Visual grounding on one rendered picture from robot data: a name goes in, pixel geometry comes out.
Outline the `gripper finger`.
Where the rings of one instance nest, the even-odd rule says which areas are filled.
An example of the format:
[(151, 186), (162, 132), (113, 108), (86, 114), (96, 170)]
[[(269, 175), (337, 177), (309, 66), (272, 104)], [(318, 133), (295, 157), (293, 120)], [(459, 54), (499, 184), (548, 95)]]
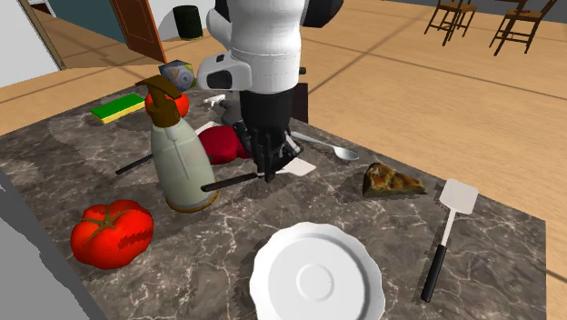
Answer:
[(290, 164), (302, 151), (303, 148), (296, 143), (289, 130), (283, 130), (281, 139), (273, 135), (266, 138), (265, 154), (265, 182), (270, 183), (275, 179), (276, 173)]
[(262, 127), (247, 128), (243, 121), (233, 124), (235, 131), (245, 153), (250, 155), (257, 166), (257, 173), (266, 177), (264, 143), (266, 130)]

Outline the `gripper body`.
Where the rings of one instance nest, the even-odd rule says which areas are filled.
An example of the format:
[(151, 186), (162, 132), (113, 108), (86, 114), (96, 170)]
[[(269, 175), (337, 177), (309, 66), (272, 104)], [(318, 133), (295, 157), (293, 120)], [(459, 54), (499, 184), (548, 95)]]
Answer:
[(239, 97), (241, 116), (248, 129), (288, 128), (293, 106), (293, 89), (269, 95), (241, 91)]

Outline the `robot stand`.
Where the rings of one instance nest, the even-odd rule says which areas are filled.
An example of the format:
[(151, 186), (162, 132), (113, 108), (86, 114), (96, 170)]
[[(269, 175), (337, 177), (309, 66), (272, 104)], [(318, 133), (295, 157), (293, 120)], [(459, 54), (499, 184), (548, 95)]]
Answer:
[(293, 105), (291, 117), (304, 122), (309, 123), (309, 109), (308, 109), (308, 84), (298, 83), (293, 89)]

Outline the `white and grey utensil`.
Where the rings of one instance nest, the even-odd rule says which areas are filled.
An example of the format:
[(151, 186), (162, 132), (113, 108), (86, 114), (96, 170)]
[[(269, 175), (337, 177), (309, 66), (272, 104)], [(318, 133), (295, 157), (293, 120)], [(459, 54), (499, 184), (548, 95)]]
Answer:
[(203, 103), (214, 107), (219, 105), (223, 108), (224, 112), (221, 116), (221, 123), (223, 125), (232, 126), (234, 123), (242, 120), (241, 105), (239, 101), (227, 100), (226, 95), (214, 95), (203, 100)]

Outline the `silver spoon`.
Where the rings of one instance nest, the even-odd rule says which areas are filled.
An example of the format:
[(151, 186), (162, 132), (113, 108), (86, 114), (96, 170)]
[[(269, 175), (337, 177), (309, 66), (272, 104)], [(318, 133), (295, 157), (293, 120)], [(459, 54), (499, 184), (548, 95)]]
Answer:
[(346, 149), (346, 148), (344, 148), (344, 147), (340, 147), (340, 146), (338, 146), (338, 145), (332, 145), (332, 144), (329, 144), (329, 143), (325, 143), (325, 142), (323, 142), (323, 141), (317, 140), (317, 139), (312, 138), (312, 137), (310, 137), (310, 136), (308, 136), (308, 135), (304, 135), (304, 134), (301, 134), (301, 133), (298, 133), (298, 132), (295, 132), (295, 131), (292, 131), (292, 132), (291, 132), (291, 136), (292, 136), (292, 137), (295, 137), (295, 138), (297, 138), (297, 139), (306, 141), (306, 142), (311, 142), (311, 143), (315, 143), (315, 144), (325, 145), (325, 146), (331, 147), (331, 148), (333, 149), (335, 155), (336, 155), (338, 158), (342, 159), (342, 160), (345, 160), (345, 161), (356, 161), (356, 160), (359, 159), (359, 155), (358, 155), (358, 154), (356, 154), (355, 152), (353, 152), (353, 151), (351, 151), (351, 150), (349, 150), (349, 149)]

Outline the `pale bottle with brown pump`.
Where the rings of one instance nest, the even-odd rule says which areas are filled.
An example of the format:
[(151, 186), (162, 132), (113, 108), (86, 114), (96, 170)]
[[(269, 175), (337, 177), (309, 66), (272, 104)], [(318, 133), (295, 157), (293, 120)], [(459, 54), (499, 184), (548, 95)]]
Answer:
[(181, 213), (206, 208), (218, 196), (202, 189), (215, 181), (214, 171), (197, 133), (179, 115), (175, 100), (181, 92), (162, 75), (137, 85), (146, 86), (153, 99), (147, 106), (153, 123), (151, 151), (166, 203)]

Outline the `small red tomato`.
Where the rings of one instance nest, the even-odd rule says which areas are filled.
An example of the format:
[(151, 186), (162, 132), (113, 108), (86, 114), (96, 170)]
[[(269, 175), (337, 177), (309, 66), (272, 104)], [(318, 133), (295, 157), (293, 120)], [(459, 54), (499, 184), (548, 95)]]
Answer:
[[(144, 99), (145, 109), (147, 111), (148, 106), (153, 102), (153, 98), (147, 95)], [(185, 117), (189, 111), (189, 99), (185, 93), (181, 93), (181, 96), (175, 99), (175, 104), (178, 109), (178, 113), (181, 117)]]

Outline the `multicoloured cube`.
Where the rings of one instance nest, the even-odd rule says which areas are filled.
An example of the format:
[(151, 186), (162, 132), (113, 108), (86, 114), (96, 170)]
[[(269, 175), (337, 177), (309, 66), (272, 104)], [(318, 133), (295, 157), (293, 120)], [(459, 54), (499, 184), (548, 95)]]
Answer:
[(167, 64), (159, 65), (158, 70), (160, 74), (175, 85), (180, 92), (185, 92), (196, 86), (194, 69), (189, 63), (174, 60)]

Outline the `brown pie slice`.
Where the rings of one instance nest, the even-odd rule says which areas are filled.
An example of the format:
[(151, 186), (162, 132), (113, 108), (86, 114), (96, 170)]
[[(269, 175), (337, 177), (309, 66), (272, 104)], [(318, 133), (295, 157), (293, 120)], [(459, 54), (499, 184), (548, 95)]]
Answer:
[(386, 197), (390, 195), (426, 195), (422, 182), (393, 170), (383, 163), (369, 165), (363, 177), (364, 197)]

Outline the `black waste bin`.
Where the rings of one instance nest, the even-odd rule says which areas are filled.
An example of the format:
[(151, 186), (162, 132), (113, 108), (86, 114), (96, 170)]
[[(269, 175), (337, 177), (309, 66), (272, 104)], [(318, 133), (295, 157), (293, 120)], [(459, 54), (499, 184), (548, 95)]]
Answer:
[(173, 8), (178, 35), (183, 40), (195, 40), (204, 35), (199, 9), (196, 5), (179, 5)]

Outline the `white plate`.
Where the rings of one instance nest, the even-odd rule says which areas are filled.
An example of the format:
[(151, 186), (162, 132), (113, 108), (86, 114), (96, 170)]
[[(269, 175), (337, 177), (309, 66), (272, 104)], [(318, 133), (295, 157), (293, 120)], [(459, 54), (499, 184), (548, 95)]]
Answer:
[(339, 227), (301, 222), (274, 233), (249, 282), (258, 320), (381, 320), (382, 273)]

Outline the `green and yellow sponge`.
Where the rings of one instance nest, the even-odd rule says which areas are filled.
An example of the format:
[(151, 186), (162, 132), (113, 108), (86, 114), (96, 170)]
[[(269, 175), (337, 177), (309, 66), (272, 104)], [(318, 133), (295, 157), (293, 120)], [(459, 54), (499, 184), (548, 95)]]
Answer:
[(144, 108), (144, 99), (138, 94), (130, 94), (92, 109), (91, 114), (103, 124), (108, 124), (142, 108)]

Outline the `brown wooden door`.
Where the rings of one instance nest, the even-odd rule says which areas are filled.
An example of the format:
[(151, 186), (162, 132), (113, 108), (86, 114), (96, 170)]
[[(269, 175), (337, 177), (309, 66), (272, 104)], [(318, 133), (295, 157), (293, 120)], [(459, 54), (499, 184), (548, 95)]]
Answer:
[(148, 0), (109, 0), (129, 49), (166, 63)]

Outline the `large red tomato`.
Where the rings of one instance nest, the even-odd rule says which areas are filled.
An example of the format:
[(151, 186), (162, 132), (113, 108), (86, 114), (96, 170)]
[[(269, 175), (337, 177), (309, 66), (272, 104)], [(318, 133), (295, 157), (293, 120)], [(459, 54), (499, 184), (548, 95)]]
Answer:
[(70, 246), (77, 261), (110, 270), (129, 265), (150, 245), (154, 220), (133, 200), (92, 205), (75, 225)]

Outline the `dark wooden chair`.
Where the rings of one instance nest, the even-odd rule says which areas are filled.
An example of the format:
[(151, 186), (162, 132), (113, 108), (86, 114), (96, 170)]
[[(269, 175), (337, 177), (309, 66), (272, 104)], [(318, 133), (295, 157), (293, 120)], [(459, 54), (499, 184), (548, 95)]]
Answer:
[[(440, 11), (444, 12), (444, 16), (436, 24), (434, 21)], [(437, 0), (437, 5), (424, 30), (424, 34), (426, 35), (431, 28), (437, 31), (443, 30), (445, 36), (442, 46), (445, 46), (452, 39), (453, 33), (456, 30), (462, 29), (463, 36), (466, 35), (476, 11), (477, 6), (472, 5), (472, 0)]]
[(527, 54), (540, 24), (559, 0), (545, 0), (545, 5), (539, 10), (527, 9), (528, 0), (499, 1), (515, 3), (517, 6), (509, 9), (503, 15), (502, 21), (489, 44), (489, 47), (497, 45), (493, 53), (494, 56), (497, 56), (503, 45), (508, 42), (524, 44), (523, 52)]

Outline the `black handled white utensil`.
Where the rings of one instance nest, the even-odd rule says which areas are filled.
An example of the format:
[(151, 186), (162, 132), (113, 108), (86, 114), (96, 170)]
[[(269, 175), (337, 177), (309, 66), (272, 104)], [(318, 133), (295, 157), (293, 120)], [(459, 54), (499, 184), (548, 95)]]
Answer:
[[(195, 133), (196, 133), (197, 135), (199, 135), (199, 134), (201, 134), (204, 130), (206, 130), (206, 129), (210, 128), (210, 127), (213, 127), (213, 126), (217, 126), (217, 125), (219, 125), (219, 124), (217, 124), (217, 123), (214, 122), (214, 121), (210, 121), (210, 122), (208, 122), (208, 123), (202, 125), (201, 127), (195, 129)], [(142, 165), (142, 164), (144, 164), (144, 163), (146, 163), (146, 162), (148, 162), (148, 161), (150, 161), (150, 160), (152, 160), (152, 159), (153, 159), (153, 154), (146, 155), (146, 156), (144, 156), (144, 157), (142, 157), (142, 158), (140, 158), (140, 159), (138, 159), (138, 160), (133, 161), (131, 164), (126, 165), (126, 166), (124, 166), (124, 167), (122, 167), (122, 168), (116, 170), (116, 171), (115, 171), (115, 174), (116, 174), (116, 175), (121, 175), (121, 174), (123, 174), (123, 173), (125, 173), (125, 172), (127, 172), (127, 171), (129, 171), (129, 170), (132, 170), (132, 169), (134, 169), (135, 167), (137, 167), (137, 166), (139, 166), (139, 165)]]

